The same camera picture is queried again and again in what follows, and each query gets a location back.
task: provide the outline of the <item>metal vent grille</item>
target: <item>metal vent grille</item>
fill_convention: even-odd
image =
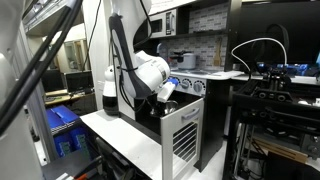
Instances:
[[[173,134],[174,172],[183,169],[180,164],[186,164],[196,155],[197,128],[197,123],[191,122]]]

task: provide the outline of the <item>monitor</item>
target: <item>monitor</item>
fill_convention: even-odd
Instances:
[[[62,76],[63,74],[57,69],[47,70],[41,78],[44,91],[52,92],[64,89]]]
[[[65,73],[64,75],[69,93],[81,92],[94,87],[91,71]]]
[[[289,35],[288,64],[315,64],[320,50],[320,2],[281,2],[242,4],[237,44],[260,38],[272,37],[283,43],[280,28],[273,28],[266,34],[271,24],[280,24]],[[277,44],[267,42],[265,53],[258,62],[283,64],[283,51]],[[261,44],[240,47],[235,51],[246,62],[255,62]]]

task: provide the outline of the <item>shelf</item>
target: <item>shelf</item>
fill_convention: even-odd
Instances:
[[[187,38],[187,37],[221,35],[226,33],[227,33],[226,29],[221,29],[221,30],[210,30],[210,31],[203,31],[203,32],[197,32],[197,33],[190,33],[190,34],[179,34],[176,36],[158,37],[158,38],[151,38],[151,39],[179,39],[179,38]]]

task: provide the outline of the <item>robotic arm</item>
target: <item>robotic arm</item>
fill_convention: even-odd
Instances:
[[[111,0],[111,6],[109,28],[120,64],[120,81],[131,97],[146,99],[170,75],[170,68],[164,59],[147,55],[144,51],[135,53],[133,49],[134,35],[146,19],[145,12],[151,9],[151,1]],[[172,91],[160,92],[158,96],[162,97],[158,99],[165,102]]]

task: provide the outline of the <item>cabinet door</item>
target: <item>cabinet door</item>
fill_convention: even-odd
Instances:
[[[181,179],[199,160],[203,98],[161,118],[162,179]]]

